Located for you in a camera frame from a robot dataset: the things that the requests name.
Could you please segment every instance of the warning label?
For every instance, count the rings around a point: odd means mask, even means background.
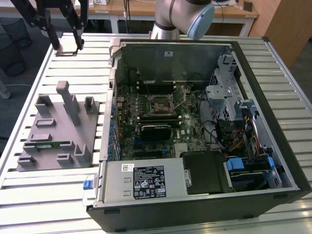
[[[164,166],[134,167],[133,178],[135,199],[166,196]]]

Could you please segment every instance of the gray post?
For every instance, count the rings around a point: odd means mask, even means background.
[[[67,113],[70,116],[74,126],[80,125],[80,119],[76,104],[73,102],[73,99],[68,91],[69,83],[67,81],[59,81],[57,85],[57,93],[60,94],[64,100],[64,105]]]

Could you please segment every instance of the slatted aluminum table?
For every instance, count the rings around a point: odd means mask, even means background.
[[[72,35],[64,34],[61,40],[68,38],[72,38]],[[52,47],[49,48],[2,154],[0,159],[1,234],[105,233],[85,211],[84,206],[93,203],[95,192],[89,190],[84,194],[82,183],[89,176],[98,173],[105,94],[110,72],[108,65],[110,39],[145,39],[147,36],[84,34],[83,38],[84,49],[79,51],[76,57],[56,57]],[[204,39],[231,39],[239,42],[305,175],[312,182],[312,105],[272,45],[264,42],[262,38],[205,37]],[[70,83],[69,91],[76,94],[78,101],[84,100],[86,96],[93,96],[100,102],[93,166],[84,169],[18,172],[16,171],[17,160],[35,119],[37,110],[34,103],[37,96],[49,94],[52,101],[61,101],[61,97],[56,93],[56,84],[59,80],[67,80]],[[129,233],[203,234],[218,231],[226,234],[249,234],[273,231],[283,234],[302,234],[312,233],[311,218],[312,194],[292,204],[277,206],[258,218]]]

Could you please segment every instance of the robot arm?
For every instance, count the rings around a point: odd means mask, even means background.
[[[79,0],[81,5],[80,16],[74,10],[71,0],[36,0],[37,10],[31,5],[29,0],[11,0],[11,2],[31,27],[37,26],[45,36],[50,38],[55,50],[59,48],[59,39],[51,24],[50,10],[48,9],[59,8],[73,29],[77,49],[81,50],[83,48],[84,40],[81,38],[81,35],[88,21],[88,0]]]
[[[211,0],[156,0],[152,39],[179,39],[179,30],[200,39],[215,15]]]

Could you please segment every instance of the black plastic cover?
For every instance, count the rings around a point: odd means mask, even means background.
[[[184,169],[189,170],[192,185],[189,195],[232,193],[225,173],[225,157],[218,151],[192,151],[181,153]]]

